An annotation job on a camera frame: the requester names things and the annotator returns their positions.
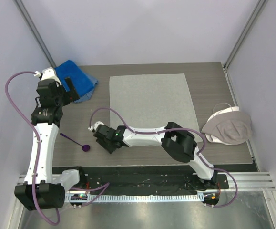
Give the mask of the purple metal spoon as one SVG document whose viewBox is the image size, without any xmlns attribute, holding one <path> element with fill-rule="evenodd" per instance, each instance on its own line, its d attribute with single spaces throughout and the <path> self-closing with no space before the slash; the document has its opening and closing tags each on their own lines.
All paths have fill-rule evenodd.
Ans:
<svg viewBox="0 0 276 229">
<path fill-rule="evenodd" d="M 66 138 L 66 139 L 68 139 L 68 140 L 74 142 L 75 144 L 79 145 L 79 146 L 82 148 L 82 151 L 83 151 L 83 152 L 88 152 L 88 151 L 90 151 L 90 149 L 91 149 L 90 145 L 88 145 L 88 144 L 82 145 L 82 144 L 78 143 L 77 141 L 71 139 L 70 137 L 66 136 L 66 135 L 63 134 L 63 133 L 60 133 L 60 135 L 61 135 L 62 137 L 64 137 L 64 138 Z"/>
</svg>

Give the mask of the grey cloth napkin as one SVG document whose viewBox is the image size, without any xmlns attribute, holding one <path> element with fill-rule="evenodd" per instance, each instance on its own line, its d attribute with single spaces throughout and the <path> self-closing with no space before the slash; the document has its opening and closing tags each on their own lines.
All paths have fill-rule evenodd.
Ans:
<svg viewBox="0 0 276 229">
<path fill-rule="evenodd" d="M 113 76 L 109 81 L 110 126 L 156 128 L 175 122 L 199 131 L 185 74 Z"/>
</svg>

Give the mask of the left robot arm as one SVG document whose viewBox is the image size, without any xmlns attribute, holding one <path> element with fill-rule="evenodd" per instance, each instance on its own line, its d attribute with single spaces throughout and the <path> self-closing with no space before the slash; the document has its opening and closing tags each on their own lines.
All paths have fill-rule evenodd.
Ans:
<svg viewBox="0 0 276 229">
<path fill-rule="evenodd" d="M 55 140 L 59 132 L 62 108 L 78 99 L 70 78 L 66 78 L 69 90 L 60 82 L 42 78 L 37 87 L 37 107 L 28 122 L 33 128 L 33 145 L 27 175 L 22 185 L 15 187 L 16 198 L 29 210 L 61 208 L 66 192 L 87 186 L 82 167 L 69 167 L 58 177 L 53 177 L 52 161 Z"/>
</svg>

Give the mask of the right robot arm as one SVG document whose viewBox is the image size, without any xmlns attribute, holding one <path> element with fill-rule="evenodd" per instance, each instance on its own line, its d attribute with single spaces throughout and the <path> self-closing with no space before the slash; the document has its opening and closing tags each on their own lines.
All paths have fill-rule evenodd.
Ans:
<svg viewBox="0 0 276 229">
<path fill-rule="evenodd" d="M 195 130 L 183 128 L 174 122 L 155 129 L 139 129 L 126 125 L 116 129 L 106 126 L 103 122 L 96 122 L 89 127 L 96 138 L 96 142 L 107 152 L 112 154 L 123 147 L 159 146 L 175 161 L 187 163 L 197 174 L 197 181 L 193 188 L 207 190 L 215 187 L 218 182 L 217 171 L 201 154 L 205 148 L 198 148 Z"/>
</svg>

